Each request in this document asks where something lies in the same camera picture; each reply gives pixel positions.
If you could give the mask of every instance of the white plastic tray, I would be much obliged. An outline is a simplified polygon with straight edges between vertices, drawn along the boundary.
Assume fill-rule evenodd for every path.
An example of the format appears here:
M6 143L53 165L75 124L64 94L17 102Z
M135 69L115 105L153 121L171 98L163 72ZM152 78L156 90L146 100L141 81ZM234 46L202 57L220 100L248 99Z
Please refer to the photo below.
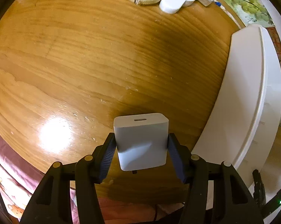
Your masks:
M281 116L281 69L268 34L250 25L232 35L223 82L192 154L231 162L250 186L272 147Z

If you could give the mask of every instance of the green grape picture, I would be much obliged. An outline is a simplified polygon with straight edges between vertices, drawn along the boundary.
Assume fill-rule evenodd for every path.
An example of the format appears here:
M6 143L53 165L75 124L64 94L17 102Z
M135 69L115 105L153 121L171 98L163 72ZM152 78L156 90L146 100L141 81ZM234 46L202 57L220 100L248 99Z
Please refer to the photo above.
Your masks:
M263 27L273 27L273 21L261 0L225 0L237 13L243 23L260 24Z

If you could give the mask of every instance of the fabric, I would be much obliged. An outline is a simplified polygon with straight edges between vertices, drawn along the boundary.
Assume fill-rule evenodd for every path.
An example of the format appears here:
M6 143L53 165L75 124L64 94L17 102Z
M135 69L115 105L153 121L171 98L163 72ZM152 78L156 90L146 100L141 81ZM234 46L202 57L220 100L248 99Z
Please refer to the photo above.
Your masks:
M273 41L279 61L281 61L281 41L275 27L266 28Z
M44 174L18 155L0 136L0 192L8 213L20 219ZM79 224L76 194L70 189L73 224ZM143 204L124 203L98 198L106 224L127 224L152 221L155 207ZM180 208L180 205L162 205L157 219Z

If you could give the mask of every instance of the wooden table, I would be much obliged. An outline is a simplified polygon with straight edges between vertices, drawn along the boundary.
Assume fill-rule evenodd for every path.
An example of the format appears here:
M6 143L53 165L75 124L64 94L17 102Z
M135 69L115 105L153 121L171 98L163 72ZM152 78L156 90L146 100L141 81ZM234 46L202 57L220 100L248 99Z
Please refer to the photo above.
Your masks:
M237 30L215 4L169 15L128 0L16 0L0 21L0 134L45 173L92 153L115 117L160 112L191 150ZM116 153L97 193L176 203L186 188L170 159L133 175Z

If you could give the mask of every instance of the scratch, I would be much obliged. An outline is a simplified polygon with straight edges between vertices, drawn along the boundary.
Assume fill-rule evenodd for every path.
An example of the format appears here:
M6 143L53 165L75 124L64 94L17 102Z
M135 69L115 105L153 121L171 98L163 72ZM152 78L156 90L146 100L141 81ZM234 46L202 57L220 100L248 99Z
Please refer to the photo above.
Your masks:
M54 43L55 43L56 40L57 40L57 37L58 37L58 36L56 36L56 37L54 38L54 40L50 43L50 45L49 45L49 47L48 47L48 51L47 51L46 54L45 54L45 57L47 57L48 54L49 54L49 52L51 52L51 50L52 50L52 48L53 48L53 46L54 46Z
M39 0L37 0L37 2L38 2L38 1L39 1ZM35 2L35 6L36 6L36 3L37 3L37 2Z

